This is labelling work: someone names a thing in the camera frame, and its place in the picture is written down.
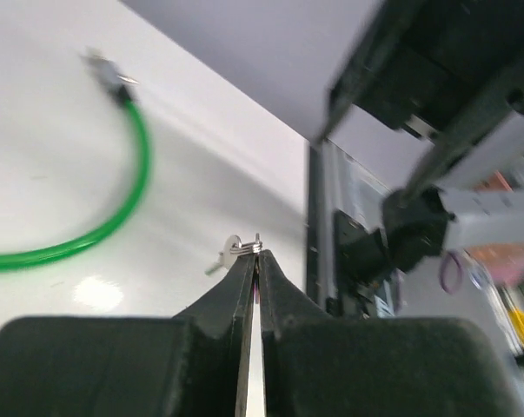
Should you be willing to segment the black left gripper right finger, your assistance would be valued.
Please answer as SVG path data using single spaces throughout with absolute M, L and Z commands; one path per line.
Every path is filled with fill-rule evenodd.
M 524 415 L 507 366 L 473 322 L 335 318 L 270 251 L 258 264 L 267 415 Z

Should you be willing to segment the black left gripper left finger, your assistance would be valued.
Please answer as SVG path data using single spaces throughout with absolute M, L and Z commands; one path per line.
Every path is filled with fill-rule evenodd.
M 0 329 L 0 416 L 243 416 L 255 257 L 170 318 L 28 316 Z

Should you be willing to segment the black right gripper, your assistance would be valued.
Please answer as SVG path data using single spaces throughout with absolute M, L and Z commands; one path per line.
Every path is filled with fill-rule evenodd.
M 416 1 L 383 1 L 329 91 L 313 140 L 328 139 L 353 105 L 390 129 L 412 116 L 445 129 L 402 191 L 420 195 L 524 108 L 524 64 L 493 76 L 523 47 L 524 1 L 426 1 L 419 11 Z

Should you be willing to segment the keys of red lock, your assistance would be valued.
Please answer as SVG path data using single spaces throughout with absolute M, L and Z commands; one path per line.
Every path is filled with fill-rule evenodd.
M 210 276 L 218 270 L 231 269 L 235 261 L 242 255 L 256 255 L 262 251 L 262 240 L 259 233 L 252 242 L 243 242 L 238 235 L 231 235 L 224 243 L 216 262 L 206 269 L 205 275 Z

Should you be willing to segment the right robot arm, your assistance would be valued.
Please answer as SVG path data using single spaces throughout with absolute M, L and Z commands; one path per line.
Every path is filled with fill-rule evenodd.
M 383 229 L 342 249 L 357 281 L 382 261 L 409 271 L 438 255 L 454 214 L 434 185 L 513 113 L 524 116 L 524 1 L 384 1 L 328 95 L 317 143 L 353 107 L 432 148 L 381 206 Z

